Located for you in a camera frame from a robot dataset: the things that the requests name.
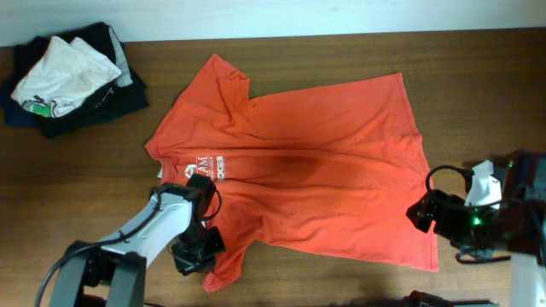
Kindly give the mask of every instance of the logo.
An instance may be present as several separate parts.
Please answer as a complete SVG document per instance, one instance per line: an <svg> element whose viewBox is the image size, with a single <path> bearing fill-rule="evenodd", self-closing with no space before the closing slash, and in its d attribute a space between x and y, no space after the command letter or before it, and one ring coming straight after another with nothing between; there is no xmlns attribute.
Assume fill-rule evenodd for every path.
<svg viewBox="0 0 546 307"><path fill-rule="evenodd" d="M195 173L195 169L197 168L197 165L188 165L186 167L186 177L190 178Z"/></svg>
<svg viewBox="0 0 546 307"><path fill-rule="evenodd" d="M222 182L225 180L225 161L223 156L216 157L216 165L214 165L215 159L211 156L196 157L194 165L188 165L186 167L186 177L190 178L193 174L199 174L208 176L212 181Z"/></svg>

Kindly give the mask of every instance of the wood grain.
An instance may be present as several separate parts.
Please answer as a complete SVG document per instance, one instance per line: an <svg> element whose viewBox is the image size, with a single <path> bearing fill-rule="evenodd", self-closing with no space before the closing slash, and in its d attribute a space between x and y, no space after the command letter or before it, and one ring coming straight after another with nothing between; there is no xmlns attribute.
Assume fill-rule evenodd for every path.
<svg viewBox="0 0 546 307"><path fill-rule="evenodd" d="M212 53L252 79L251 96L402 72L435 166L517 148L546 151L545 50L546 29L128 43L129 62L149 86L150 108L55 140L0 124L2 305L30 305L70 243L101 238L140 211L160 168L143 144ZM0 79L11 61L12 49L0 49ZM438 174L435 184L463 192L449 173ZM183 278L162 252L145 296L166 306L326 306L418 289L508 305L509 264L461 266L444 239L439 253L434 274L254 243L242 278L207 294L202 275Z"/></svg>

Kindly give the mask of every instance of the white cloth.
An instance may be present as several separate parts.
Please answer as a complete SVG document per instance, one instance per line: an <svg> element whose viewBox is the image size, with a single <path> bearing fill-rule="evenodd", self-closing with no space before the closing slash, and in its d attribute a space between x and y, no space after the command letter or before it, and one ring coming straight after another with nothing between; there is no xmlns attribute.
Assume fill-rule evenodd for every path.
<svg viewBox="0 0 546 307"><path fill-rule="evenodd" d="M129 63L127 63L127 58L125 57L125 52L121 47L118 36L113 31L113 28L110 26L110 39L112 40L113 51L116 54L116 66L121 70L121 75L116 79L116 84L119 87L125 87L133 84L131 79L131 72L129 70Z"/></svg>
<svg viewBox="0 0 546 307"><path fill-rule="evenodd" d="M11 97L27 111L60 117L120 74L118 67L83 39L68 44L52 37L44 57L17 84Z"/></svg>

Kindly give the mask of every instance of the orange t-shirt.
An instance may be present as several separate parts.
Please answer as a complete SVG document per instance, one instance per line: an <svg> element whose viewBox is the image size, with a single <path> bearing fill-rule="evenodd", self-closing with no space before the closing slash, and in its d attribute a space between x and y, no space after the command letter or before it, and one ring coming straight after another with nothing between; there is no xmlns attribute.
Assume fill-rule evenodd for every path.
<svg viewBox="0 0 546 307"><path fill-rule="evenodd" d="M405 216L429 169L401 73L253 99L249 84L213 55L146 145L162 182L199 173L222 194L209 223L226 252L207 291L241 276L254 240L438 270L436 236Z"/></svg>

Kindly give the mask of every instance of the black cloth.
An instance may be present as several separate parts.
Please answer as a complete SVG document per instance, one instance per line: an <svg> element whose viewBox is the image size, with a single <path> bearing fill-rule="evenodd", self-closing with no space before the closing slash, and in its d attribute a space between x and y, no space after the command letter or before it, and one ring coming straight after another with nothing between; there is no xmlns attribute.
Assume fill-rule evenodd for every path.
<svg viewBox="0 0 546 307"><path fill-rule="evenodd" d="M110 26L95 23L84 28L57 34L67 42L82 38L96 51L104 54L112 63L116 63L116 54L110 38ZM35 37L30 43L15 46L14 76L19 83L44 56L49 46L48 38ZM45 118L33 114L38 127L48 138L71 132L79 128L106 123L120 116L135 112L148 106L144 95L146 84L131 70L133 83L119 87L115 80L104 84L91 96L87 97L81 107L59 118Z"/></svg>
<svg viewBox="0 0 546 307"><path fill-rule="evenodd" d="M25 110L17 101L11 99L11 93L15 90L17 83L11 77L0 85L0 107L4 111L6 124L16 127L35 127L34 114Z"/></svg>

